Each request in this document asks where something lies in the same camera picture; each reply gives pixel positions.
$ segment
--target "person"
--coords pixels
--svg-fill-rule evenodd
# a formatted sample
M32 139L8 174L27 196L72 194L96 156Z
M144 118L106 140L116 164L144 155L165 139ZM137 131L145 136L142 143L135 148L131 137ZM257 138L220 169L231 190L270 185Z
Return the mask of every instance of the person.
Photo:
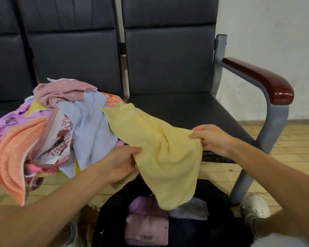
M189 137L202 139L204 150L233 159L283 208L270 216L261 197L243 200L243 217L256 239L252 247L309 246L309 175L215 125L198 126ZM115 147L41 200L23 208L0 206L0 246L82 246L77 231L78 211L108 184L135 170L132 155L141 150L127 145Z

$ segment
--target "forearm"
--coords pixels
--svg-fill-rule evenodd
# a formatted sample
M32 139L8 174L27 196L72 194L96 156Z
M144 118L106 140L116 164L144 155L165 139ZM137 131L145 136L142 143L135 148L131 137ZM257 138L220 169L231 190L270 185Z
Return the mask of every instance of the forearm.
M231 158L272 195L309 238L309 175L239 140L230 152Z
M91 165L50 195L1 220L0 246L46 246L108 185L101 166Z

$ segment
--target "gray metal frame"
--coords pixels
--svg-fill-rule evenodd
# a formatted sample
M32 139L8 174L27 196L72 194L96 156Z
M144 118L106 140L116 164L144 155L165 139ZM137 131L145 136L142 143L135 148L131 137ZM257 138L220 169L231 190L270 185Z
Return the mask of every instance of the gray metal frame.
M225 68L236 74L240 78L258 87L263 92L267 102L267 117L258 137L256 138L256 141L259 143L263 151L269 154L286 125L289 106L272 105L266 88L260 82L222 62L227 42L226 34L217 35L216 42L217 47L214 53L213 82L211 93L212 95L216 96L218 92L218 87L220 85L222 76L222 68ZM235 186L233 187L230 194L230 200L232 204L239 204L241 202L253 181L254 179L244 170L240 172Z

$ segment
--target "black bag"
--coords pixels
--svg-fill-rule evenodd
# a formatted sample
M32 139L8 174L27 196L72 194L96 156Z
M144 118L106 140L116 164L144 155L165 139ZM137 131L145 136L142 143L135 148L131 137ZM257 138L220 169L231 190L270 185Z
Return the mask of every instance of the black bag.
M138 196L152 194L139 175L108 199L100 209L91 247L129 246L124 239L128 206ZM208 220L169 218L168 246L248 247L253 243L250 229L231 212L227 194L198 179L194 197L207 203Z

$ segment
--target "person's right arm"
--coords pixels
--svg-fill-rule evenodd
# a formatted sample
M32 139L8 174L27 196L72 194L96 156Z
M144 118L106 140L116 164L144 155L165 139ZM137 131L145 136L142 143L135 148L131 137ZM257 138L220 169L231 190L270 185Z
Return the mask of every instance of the person's right arm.
M309 175L231 137L215 125L193 129L190 138L203 138L204 150L231 158L262 185L309 239Z

